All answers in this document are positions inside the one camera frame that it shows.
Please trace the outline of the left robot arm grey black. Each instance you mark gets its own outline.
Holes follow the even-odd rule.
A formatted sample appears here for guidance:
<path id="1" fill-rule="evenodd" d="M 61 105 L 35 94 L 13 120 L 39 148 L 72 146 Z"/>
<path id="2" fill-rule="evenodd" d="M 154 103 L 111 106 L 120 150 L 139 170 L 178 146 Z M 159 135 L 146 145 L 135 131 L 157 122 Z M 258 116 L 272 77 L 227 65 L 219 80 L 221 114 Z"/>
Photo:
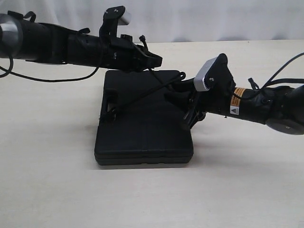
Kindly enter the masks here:
<path id="1" fill-rule="evenodd" d="M 98 36 L 89 30 L 72 30 L 60 25 L 36 22 L 32 11 L 26 15 L 8 11 L 0 15 L 0 56 L 49 65 L 72 64 L 126 72 L 160 67 L 162 57 L 133 37 L 117 36 L 118 26 L 128 25 L 125 6 L 108 8 Z"/>

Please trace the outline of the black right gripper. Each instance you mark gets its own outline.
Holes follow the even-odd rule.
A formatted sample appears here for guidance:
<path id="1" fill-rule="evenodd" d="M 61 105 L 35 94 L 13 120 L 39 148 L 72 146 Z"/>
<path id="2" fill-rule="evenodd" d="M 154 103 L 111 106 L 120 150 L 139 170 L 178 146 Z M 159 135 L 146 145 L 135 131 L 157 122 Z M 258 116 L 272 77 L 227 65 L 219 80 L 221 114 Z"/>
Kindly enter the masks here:
<path id="1" fill-rule="evenodd" d="M 197 122 L 205 119 L 207 113 L 218 114 L 224 117 L 235 116 L 231 105 L 235 81 L 229 79 L 215 79 L 208 90 L 195 87 L 195 79 L 175 82 L 172 91 L 166 92 L 166 101 L 175 105 L 187 105 L 182 107 L 184 116 L 181 122 L 183 130 L 190 130 Z"/>

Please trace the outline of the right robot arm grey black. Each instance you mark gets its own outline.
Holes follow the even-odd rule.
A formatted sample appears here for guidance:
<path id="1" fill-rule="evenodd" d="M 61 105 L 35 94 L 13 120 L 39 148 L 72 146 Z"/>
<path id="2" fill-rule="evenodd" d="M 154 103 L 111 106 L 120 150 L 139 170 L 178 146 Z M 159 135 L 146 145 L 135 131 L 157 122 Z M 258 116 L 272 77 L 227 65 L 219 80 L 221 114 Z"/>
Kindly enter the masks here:
<path id="1" fill-rule="evenodd" d="M 188 128 L 202 121 L 207 113 L 231 117 L 290 135 L 304 133 L 304 87 L 266 87 L 261 92 L 236 87 L 223 94 L 215 88 L 197 92 L 191 79 L 174 85 L 165 99 L 184 112 Z"/>

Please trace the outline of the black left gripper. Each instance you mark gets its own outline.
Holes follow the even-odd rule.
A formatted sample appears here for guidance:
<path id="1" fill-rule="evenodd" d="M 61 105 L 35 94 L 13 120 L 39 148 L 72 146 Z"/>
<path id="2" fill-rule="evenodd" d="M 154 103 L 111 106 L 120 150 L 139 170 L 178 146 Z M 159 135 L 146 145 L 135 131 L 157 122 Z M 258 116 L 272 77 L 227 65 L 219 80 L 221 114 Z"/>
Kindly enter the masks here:
<path id="1" fill-rule="evenodd" d="M 104 46 L 104 66 L 109 69 L 144 71 L 161 65 L 161 56 L 150 52 L 146 46 L 134 44 L 130 35 L 111 37 Z"/>

